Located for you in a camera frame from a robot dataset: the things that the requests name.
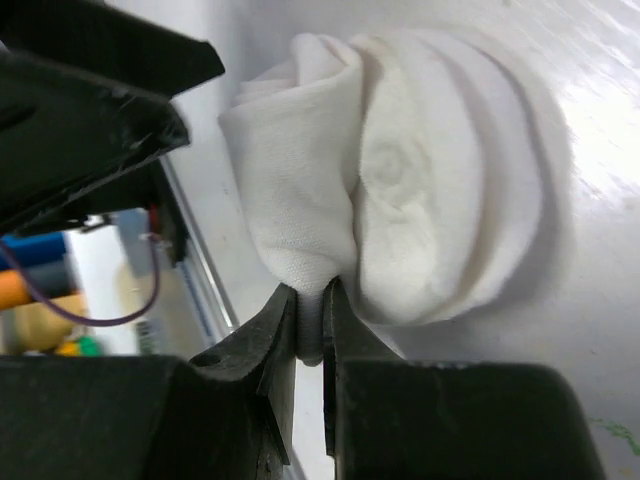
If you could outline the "white sock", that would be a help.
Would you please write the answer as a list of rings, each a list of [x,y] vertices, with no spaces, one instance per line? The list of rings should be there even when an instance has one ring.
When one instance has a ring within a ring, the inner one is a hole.
[[[414,326],[491,304],[549,255],[564,121],[489,38],[300,34],[219,125],[256,251],[297,292],[307,365],[332,280],[364,320]]]

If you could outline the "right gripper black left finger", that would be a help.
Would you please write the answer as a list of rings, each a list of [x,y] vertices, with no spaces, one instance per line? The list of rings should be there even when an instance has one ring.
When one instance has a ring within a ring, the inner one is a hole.
[[[291,461],[295,292],[190,360],[1,360],[5,479],[279,479]]]

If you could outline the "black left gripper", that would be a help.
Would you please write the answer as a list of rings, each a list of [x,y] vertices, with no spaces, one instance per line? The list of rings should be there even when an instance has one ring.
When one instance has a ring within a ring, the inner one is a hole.
[[[1,42],[87,71],[2,55],[2,233],[188,144],[185,122],[156,94],[225,73],[208,42],[98,1],[3,1]]]

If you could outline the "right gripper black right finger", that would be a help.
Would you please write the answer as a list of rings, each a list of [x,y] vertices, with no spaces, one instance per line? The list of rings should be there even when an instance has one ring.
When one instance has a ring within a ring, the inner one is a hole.
[[[536,364],[405,360],[323,294],[324,427],[339,479],[601,479],[578,400]]]

